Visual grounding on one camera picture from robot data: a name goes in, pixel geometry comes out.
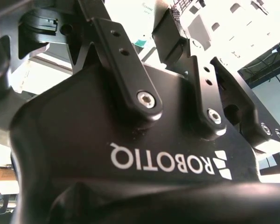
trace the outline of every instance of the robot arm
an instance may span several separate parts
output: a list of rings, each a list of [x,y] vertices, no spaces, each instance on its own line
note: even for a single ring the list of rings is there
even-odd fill
[[[257,183],[254,152],[280,150],[280,125],[238,73],[203,59],[170,10],[153,37],[168,70],[141,63],[101,0],[0,2],[0,102],[9,72],[49,42],[67,44],[74,71],[10,124],[14,223],[280,215],[280,185]]]

